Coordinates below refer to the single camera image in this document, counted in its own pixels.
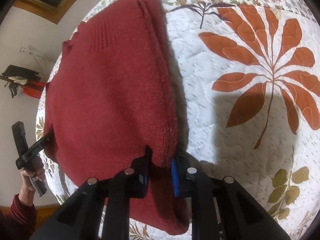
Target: folded sweater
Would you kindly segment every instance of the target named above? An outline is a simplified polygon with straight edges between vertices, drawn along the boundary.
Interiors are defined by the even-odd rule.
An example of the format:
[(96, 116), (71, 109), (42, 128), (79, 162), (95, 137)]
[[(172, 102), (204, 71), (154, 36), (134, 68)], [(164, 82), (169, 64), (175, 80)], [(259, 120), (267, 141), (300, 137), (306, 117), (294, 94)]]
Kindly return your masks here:
[(118, 0), (82, 22), (63, 43), (45, 109), (44, 133), (55, 134), (45, 153), (77, 186), (113, 177), (149, 145), (149, 191), (131, 199), (130, 217), (172, 235), (187, 231), (186, 203), (174, 198), (169, 169), (177, 122), (159, 0)]

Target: sweater cuff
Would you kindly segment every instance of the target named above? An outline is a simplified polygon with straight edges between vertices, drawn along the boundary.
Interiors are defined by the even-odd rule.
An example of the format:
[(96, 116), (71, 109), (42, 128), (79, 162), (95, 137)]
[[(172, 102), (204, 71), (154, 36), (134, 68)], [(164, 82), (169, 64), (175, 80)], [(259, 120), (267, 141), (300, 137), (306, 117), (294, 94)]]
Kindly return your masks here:
[(15, 195), (11, 205), (11, 210), (15, 213), (20, 224), (25, 224), (30, 222), (30, 220), (36, 220), (37, 211), (35, 205), (31, 207), (22, 204), (19, 200), (19, 194)]

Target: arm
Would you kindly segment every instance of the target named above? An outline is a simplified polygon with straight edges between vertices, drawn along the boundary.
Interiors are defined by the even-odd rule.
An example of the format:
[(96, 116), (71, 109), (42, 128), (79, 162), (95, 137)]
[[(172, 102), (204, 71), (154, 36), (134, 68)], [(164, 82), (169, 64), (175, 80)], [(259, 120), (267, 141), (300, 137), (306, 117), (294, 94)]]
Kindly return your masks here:
[(37, 157), (36, 172), (21, 171), (22, 186), (20, 193), (14, 196), (10, 212), (5, 215), (5, 222), (20, 236), (21, 240), (27, 240), (33, 234), (36, 225), (37, 213), (33, 205), (33, 199), (36, 190), (28, 177), (36, 174), (36, 177), (43, 181), (45, 179), (43, 163), (40, 157)]

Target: person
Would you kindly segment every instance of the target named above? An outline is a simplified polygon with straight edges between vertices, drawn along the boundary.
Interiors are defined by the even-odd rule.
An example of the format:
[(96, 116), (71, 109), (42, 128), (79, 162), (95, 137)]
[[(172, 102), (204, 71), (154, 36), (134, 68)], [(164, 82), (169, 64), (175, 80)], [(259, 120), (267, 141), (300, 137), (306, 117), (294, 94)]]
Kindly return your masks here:
[(34, 159), (35, 172), (21, 170), (22, 186), (20, 193), (15, 195), (10, 212), (3, 214), (0, 211), (0, 239), (2, 240), (28, 240), (35, 231), (37, 211), (33, 204), (36, 193), (29, 177), (36, 175), (37, 179), (44, 181), (44, 165), (41, 158)]

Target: orange leaf pattern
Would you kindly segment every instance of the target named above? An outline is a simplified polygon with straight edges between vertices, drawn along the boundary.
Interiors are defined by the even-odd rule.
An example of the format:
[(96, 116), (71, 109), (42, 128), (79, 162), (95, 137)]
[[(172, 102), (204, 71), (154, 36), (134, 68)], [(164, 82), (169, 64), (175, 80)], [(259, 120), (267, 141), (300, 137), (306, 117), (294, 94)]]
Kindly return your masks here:
[(273, 37), (275, 36), (276, 31), (279, 27), (279, 20), (276, 18), (275, 14), (273, 13), (273, 11), (271, 11), (270, 8), (265, 7), (264, 11), (267, 17), (267, 21), (269, 23), (269, 33), (271, 36), (271, 42), (273, 43)]
[(245, 47), (235, 41), (215, 33), (200, 33), (199, 37), (209, 50), (230, 61), (238, 61), (245, 65), (260, 65), (257, 58)]
[(313, 67), (315, 64), (315, 57), (310, 49), (302, 47), (297, 48), (292, 55), (292, 58), (284, 64), (281, 68), (297, 65), (302, 67)]
[(259, 113), (264, 104), (265, 93), (266, 83), (257, 83), (244, 92), (231, 110), (227, 127), (245, 123)]
[(318, 130), (320, 128), (320, 113), (313, 97), (306, 90), (295, 84), (287, 82), (284, 84), (292, 94), (295, 103), (300, 108), (309, 126), (313, 130)]
[[(250, 25), (237, 13), (237, 10), (241, 10)], [(255, 54), (262, 56), (264, 62), (259, 62), (254, 53), (251, 53), (247, 48), (238, 45), (232, 39), (212, 32), (199, 34), (199, 37), (204, 44), (210, 51), (225, 59), (241, 62), (245, 65), (256, 65), (259, 66), (259, 68), (257, 68), (258, 70), (263, 68), (265, 71), (264, 74), (240, 72), (227, 73), (219, 77), (213, 83), (212, 90), (233, 92), (244, 86), (250, 85), (252, 80), (257, 76), (265, 78), (264, 82), (259, 82), (251, 86), (237, 99), (230, 112), (226, 127), (241, 125), (252, 119), (262, 109), (265, 103), (266, 87), (270, 84), (271, 97), (268, 104), (266, 123), (253, 149), (257, 149), (262, 142), (263, 135), (268, 127), (270, 108), (275, 89), (278, 88), (284, 99), (288, 124), (292, 133), (296, 134), (299, 127), (299, 116), (295, 105), (301, 110), (303, 117), (311, 129), (318, 130), (320, 128), (320, 113), (313, 96), (307, 91), (309, 90), (317, 96), (320, 96), (320, 81), (318, 78), (309, 72), (301, 70), (287, 71), (284, 74), (275, 75), (279, 70), (293, 65), (307, 68), (312, 68), (315, 65), (314, 54), (309, 48), (296, 48), (302, 39), (302, 30), (299, 21), (297, 19), (286, 20), (281, 35), (281, 47), (278, 57), (277, 60), (273, 62), (273, 43), (274, 36), (279, 28), (279, 20), (271, 9), (264, 9), (268, 27), (266, 27), (267, 25), (264, 23), (264, 20), (262, 20), (263, 18), (254, 6), (240, 5), (238, 9), (218, 8), (218, 12), (229, 20), (229, 22), (226, 21), (225, 24), (229, 25), (235, 34), (253, 49)], [(268, 35), (270, 35), (271, 44), (268, 44)], [(268, 51), (268, 48), (270, 47), (271, 55), (269, 55)], [(292, 58), (286, 64), (275, 69), (279, 59), (286, 54), (288, 50), (294, 48), (295, 51)], [(265, 50), (267, 57), (269, 57), (268, 60), (262, 52), (263, 49)], [(294, 83), (289, 83), (286, 80), (281, 79), (281, 77), (295, 80), (304, 88)]]
[(250, 48), (254, 50), (259, 56), (263, 57), (263, 53), (259, 42), (254, 35), (253, 30), (235, 10), (231, 8), (218, 8), (220, 15), (227, 18), (230, 22), (226, 22), (234, 32), (243, 40)]
[(219, 77), (212, 86), (212, 90), (232, 92), (249, 84), (258, 74), (255, 73), (229, 73)]
[(258, 39), (262, 43), (265, 52), (268, 56), (268, 41), (266, 27), (261, 19), (260, 14), (258, 14), (257, 12), (257, 9), (254, 6), (248, 5), (240, 5), (239, 8), (241, 9), (244, 16), (247, 18), (248, 22), (251, 24), (254, 32), (256, 33)]
[(302, 30), (297, 19), (288, 19), (285, 21), (283, 32), (281, 49), (276, 62), (293, 47), (299, 45), (302, 38)]
[(294, 70), (284, 74), (283, 76), (299, 82), (306, 89), (320, 97), (320, 81), (315, 75), (311, 75), (307, 71)]
[(283, 96), (285, 106), (287, 108), (287, 116), (288, 116), (288, 123), (289, 123), (290, 129), (294, 134), (296, 134), (296, 131), (299, 127), (299, 117), (298, 117), (297, 110), (294, 107), (292, 99), (288, 95), (287, 91), (282, 89), (281, 94)]

